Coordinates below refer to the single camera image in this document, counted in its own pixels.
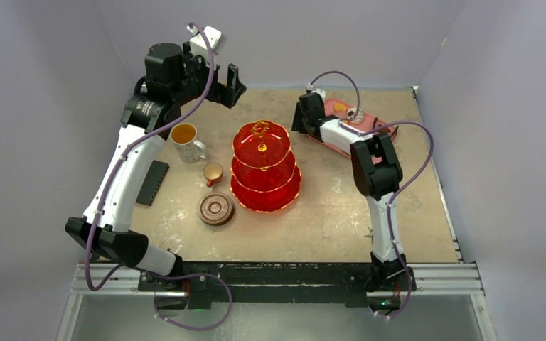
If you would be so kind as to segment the red three-tier cake stand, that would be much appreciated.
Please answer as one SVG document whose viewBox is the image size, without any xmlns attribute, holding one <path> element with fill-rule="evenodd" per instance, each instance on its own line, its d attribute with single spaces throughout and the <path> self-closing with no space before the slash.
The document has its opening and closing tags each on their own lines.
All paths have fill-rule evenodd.
<svg viewBox="0 0 546 341">
<path fill-rule="evenodd" d="M 302 174 L 288 131 L 259 120 L 244 125 L 232 140 L 230 189 L 241 206 L 276 212 L 299 196 Z"/>
</svg>

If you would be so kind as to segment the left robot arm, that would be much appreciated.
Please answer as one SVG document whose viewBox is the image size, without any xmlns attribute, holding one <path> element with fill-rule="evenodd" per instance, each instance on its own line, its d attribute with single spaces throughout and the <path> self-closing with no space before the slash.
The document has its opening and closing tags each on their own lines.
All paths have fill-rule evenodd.
<svg viewBox="0 0 546 341">
<path fill-rule="evenodd" d="M 167 291 L 183 283 L 182 259 L 131 231 L 132 213 L 155 157 L 183 118 L 181 107 L 206 99 L 232 108 L 246 91 L 233 64 L 228 66 L 227 81 L 217 81 L 214 57 L 221 45 L 209 38 L 150 47 L 144 59 L 146 74 L 125 104 L 117 148 L 99 190 L 83 215 L 69 217 L 65 225 L 89 254 L 156 273 L 156 282 Z"/>
</svg>

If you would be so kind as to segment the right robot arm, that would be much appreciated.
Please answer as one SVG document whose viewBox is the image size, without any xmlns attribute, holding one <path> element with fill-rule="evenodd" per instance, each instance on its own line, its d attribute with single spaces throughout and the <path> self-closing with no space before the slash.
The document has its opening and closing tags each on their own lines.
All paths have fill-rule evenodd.
<svg viewBox="0 0 546 341">
<path fill-rule="evenodd" d="M 299 96 L 291 129 L 350 156 L 354 183 L 367 201 L 371 220 L 372 266 L 365 288 L 413 290 L 414 278 L 400 242 L 392 202 L 403 172 L 390 136 L 361 132 L 339 117 L 327 115 L 321 95 L 315 92 Z"/>
</svg>

